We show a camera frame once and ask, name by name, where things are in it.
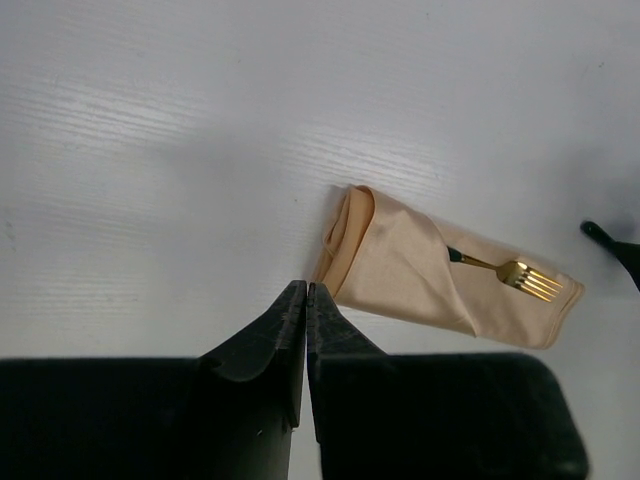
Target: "black utensil handle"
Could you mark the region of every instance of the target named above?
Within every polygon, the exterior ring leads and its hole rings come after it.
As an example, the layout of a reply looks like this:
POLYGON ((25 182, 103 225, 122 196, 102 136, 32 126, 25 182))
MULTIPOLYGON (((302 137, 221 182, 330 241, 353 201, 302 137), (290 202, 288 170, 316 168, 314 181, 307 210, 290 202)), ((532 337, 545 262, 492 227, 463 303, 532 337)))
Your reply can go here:
POLYGON ((447 247, 447 250, 449 250, 449 260, 451 262, 460 263, 462 262, 462 260, 464 260, 464 255, 459 250, 451 247, 447 247))
POLYGON ((580 224, 580 230, 601 247, 611 250, 616 241, 605 232, 600 225, 590 220, 580 224))

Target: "fork head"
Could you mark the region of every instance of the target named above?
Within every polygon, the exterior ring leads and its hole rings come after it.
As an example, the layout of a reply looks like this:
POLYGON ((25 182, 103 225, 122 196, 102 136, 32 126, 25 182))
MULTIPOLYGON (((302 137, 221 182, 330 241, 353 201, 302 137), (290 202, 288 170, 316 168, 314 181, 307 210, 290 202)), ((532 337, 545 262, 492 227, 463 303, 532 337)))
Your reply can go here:
POLYGON ((512 261, 502 268, 504 270, 498 273, 498 277, 504 284, 545 302, 551 302, 562 290, 560 283, 525 263, 512 261))

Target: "gold fork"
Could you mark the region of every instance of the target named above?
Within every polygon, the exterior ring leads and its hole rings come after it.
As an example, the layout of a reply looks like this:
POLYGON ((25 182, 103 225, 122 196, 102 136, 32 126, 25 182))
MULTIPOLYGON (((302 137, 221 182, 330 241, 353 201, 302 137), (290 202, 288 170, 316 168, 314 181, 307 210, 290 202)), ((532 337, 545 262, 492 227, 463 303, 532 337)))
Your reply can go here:
POLYGON ((561 284, 525 263, 512 260, 504 265, 492 265, 465 255, 455 248, 447 247, 447 249, 449 250, 449 260, 452 262, 493 270, 496 272, 498 280, 505 285, 533 295, 545 302, 553 300, 562 289, 561 284))

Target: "napkin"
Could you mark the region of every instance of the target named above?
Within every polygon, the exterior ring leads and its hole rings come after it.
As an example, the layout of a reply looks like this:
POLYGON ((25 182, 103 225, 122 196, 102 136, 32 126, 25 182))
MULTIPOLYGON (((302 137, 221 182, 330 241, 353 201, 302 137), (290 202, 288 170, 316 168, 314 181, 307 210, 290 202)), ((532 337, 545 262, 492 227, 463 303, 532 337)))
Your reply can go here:
POLYGON ((313 280, 336 303, 525 348, 550 347, 584 286, 535 258, 433 220, 366 186, 329 219, 313 280), (447 246, 500 265, 518 260, 563 285, 550 303, 494 271, 451 263, 447 246))

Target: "white wooden surface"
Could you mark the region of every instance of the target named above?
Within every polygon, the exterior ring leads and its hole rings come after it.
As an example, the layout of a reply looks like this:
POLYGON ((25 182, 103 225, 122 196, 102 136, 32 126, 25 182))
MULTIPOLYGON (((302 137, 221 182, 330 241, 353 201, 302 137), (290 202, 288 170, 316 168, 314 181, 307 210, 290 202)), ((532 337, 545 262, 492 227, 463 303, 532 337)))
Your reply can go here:
MULTIPOLYGON (((557 373, 597 479, 640 472, 640 307, 578 232, 640 212, 631 0, 5 0, 0 355, 197 355, 309 273, 350 183, 588 293, 557 373)), ((391 352, 499 350, 347 312, 391 352)), ((292 479, 319 478, 308 399, 292 479)))

